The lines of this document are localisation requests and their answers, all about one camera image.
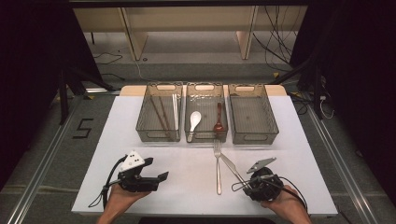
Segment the fork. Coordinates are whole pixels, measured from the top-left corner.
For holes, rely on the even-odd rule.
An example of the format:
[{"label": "fork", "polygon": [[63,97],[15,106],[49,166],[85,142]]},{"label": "fork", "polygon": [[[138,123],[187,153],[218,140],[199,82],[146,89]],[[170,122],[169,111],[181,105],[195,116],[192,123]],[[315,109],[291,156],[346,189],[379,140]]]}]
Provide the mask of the fork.
[{"label": "fork", "polygon": [[213,152],[216,157],[216,165],[217,165],[217,174],[218,174],[218,195],[221,194],[221,179],[220,179],[220,166],[219,166],[219,158],[221,156],[221,146],[220,140],[215,139],[213,142]]}]

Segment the white spoon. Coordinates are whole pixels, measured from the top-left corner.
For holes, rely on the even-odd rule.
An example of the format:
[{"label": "white spoon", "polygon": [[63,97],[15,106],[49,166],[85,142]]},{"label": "white spoon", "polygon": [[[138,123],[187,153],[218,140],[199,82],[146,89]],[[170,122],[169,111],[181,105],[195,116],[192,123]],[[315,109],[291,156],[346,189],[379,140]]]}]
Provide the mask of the white spoon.
[{"label": "white spoon", "polygon": [[199,122],[201,121],[201,113],[199,111],[194,111],[191,114],[190,117],[190,122],[191,122],[191,128],[190,128],[190,134],[189,137],[187,138],[187,142],[191,142],[192,141],[192,135],[194,132],[195,127],[199,124]]}]

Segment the human hand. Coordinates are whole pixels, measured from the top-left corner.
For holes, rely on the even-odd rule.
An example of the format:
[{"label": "human hand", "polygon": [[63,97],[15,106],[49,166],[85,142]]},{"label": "human hand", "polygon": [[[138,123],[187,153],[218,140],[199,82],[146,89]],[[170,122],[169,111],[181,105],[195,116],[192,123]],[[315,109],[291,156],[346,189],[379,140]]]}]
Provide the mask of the human hand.
[{"label": "human hand", "polygon": [[120,185],[115,184],[111,187],[110,197],[103,214],[97,220],[97,224],[112,223],[117,217],[121,216],[133,203],[147,196],[148,192],[130,192],[124,190]]},{"label": "human hand", "polygon": [[[292,189],[289,185],[285,185],[284,188],[297,194],[297,190]],[[312,223],[300,201],[284,190],[280,191],[276,199],[262,201],[261,205],[273,210],[278,216],[292,223]]]}]

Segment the plastic container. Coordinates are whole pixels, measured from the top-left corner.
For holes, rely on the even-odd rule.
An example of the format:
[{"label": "plastic container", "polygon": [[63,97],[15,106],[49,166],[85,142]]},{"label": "plastic container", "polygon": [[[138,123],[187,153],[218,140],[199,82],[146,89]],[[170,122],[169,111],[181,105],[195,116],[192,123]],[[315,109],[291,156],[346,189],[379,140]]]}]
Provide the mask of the plastic container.
[{"label": "plastic container", "polygon": [[235,145],[271,145],[279,129],[264,84],[230,84],[230,122]]},{"label": "plastic container", "polygon": [[[194,131],[190,132],[190,117],[194,111],[199,111],[202,118]],[[214,131],[218,121],[222,126],[222,130]],[[215,138],[219,139],[220,142],[225,142],[227,132],[227,111],[222,83],[188,83],[185,113],[185,133],[187,142],[213,143]]]},{"label": "plastic container", "polygon": [[150,82],[136,123],[142,142],[180,141],[182,82]]}]

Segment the brown spoon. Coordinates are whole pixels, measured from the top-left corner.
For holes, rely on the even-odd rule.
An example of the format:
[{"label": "brown spoon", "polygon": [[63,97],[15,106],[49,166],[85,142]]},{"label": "brown spoon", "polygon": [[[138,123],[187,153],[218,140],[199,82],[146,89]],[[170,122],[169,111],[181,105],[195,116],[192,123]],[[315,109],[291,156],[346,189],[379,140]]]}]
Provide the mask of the brown spoon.
[{"label": "brown spoon", "polygon": [[213,131],[222,132],[224,131],[224,127],[221,124],[221,103],[218,103],[218,122],[213,127]]}]

